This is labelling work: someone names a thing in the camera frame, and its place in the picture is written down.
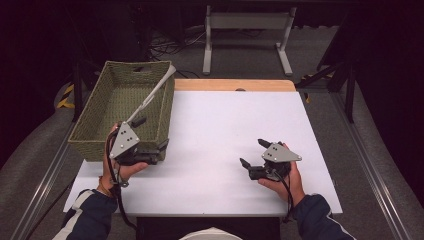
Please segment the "person's right hand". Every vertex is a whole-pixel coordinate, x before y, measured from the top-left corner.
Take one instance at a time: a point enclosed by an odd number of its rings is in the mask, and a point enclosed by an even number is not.
[[[305,197],[305,192],[303,191],[302,186],[302,177],[300,176],[300,172],[297,169],[297,164],[295,161],[290,162],[291,171],[287,177],[284,178],[284,181],[289,185],[289,176],[290,176],[290,192],[293,196],[293,207]],[[258,180],[258,183],[262,186],[265,186],[273,191],[275,191],[278,196],[284,201],[288,201],[288,192],[284,187],[282,182],[274,182],[269,179],[261,178]]]

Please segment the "person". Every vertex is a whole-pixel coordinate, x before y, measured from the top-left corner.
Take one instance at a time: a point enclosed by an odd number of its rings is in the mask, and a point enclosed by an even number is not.
[[[113,185],[110,181],[111,174],[107,161],[105,153],[103,157],[103,175],[99,177],[97,189],[86,189],[80,193],[71,209],[67,212],[62,229],[53,239],[107,238],[111,229],[112,214],[118,207],[117,200],[110,191]],[[148,167],[143,162],[132,166],[119,166],[113,159],[112,166],[115,169],[120,167],[120,177],[124,180],[128,180],[133,174]],[[330,206],[324,197],[318,194],[307,195],[304,193],[301,175],[294,161],[291,162],[291,171],[288,177],[290,178],[290,192],[293,197],[293,218],[297,220],[298,231],[302,239],[355,239],[339,223],[332,219]],[[282,200],[288,201],[288,192],[282,182],[259,179],[258,183],[275,191]],[[215,237],[214,239],[241,239],[236,235],[217,228],[189,233],[180,239],[188,240],[192,239],[191,237],[208,239],[207,237],[199,237],[212,235]]]

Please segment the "dark background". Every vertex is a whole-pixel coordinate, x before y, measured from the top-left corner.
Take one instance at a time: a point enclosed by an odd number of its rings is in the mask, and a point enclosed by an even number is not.
[[[0,166],[31,131],[54,113],[53,100],[72,79],[72,66],[77,60],[99,66],[105,60],[145,60],[149,39],[142,32],[140,35],[140,29],[150,31],[150,24],[154,24],[181,40],[181,30],[202,25],[205,14],[204,7],[148,9],[87,4],[65,9],[50,0],[7,0],[0,4]],[[128,17],[134,9],[137,26]],[[169,25],[169,21],[148,14],[157,11],[176,20]],[[330,7],[300,7],[295,25],[339,25],[344,13]],[[411,3],[386,5],[376,14],[381,15],[384,24],[375,29],[375,36],[358,59],[357,81],[389,152],[424,205],[424,20],[420,8]],[[116,34],[120,39],[127,39],[125,44],[103,31],[113,27],[119,30]],[[95,82],[91,76],[85,81]]]

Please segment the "green wicker basket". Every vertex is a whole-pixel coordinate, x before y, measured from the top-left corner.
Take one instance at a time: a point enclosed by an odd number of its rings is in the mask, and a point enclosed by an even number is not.
[[[102,161],[106,137],[114,123],[126,121],[167,72],[171,62],[108,61],[68,142],[87,160]],[[154,149],[168,138],[174,97],[172,75],[138,117],[146,123],[134,129],[139,146]],[[158,160],[165,159],[163,152]]]

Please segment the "person's left hand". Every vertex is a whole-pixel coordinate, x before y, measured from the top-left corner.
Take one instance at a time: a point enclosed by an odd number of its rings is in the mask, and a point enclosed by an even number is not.
[[[118,124],[115,123],[113,127],[111,128],[110,133],[115,131],[117,127],[118,127]],[[121,179],[124,179],[126,181],[128,181],[128,179],[135,173],[138,173],[149,166],[145,162],[139,162],[131,166],[119,166],[119,164],[114,159],[111,159],[111,160],[112,160],[112,167],[114,169],[118,169],[119,167],[121,168],[119,170]],[[113,184],[110,182],[111,178],[112,176],[110,175],[108,159],[107,159],[106,150],[105,150],[103,154],[103,177],[101,179],[104,188],[111,189],[113,187]]]

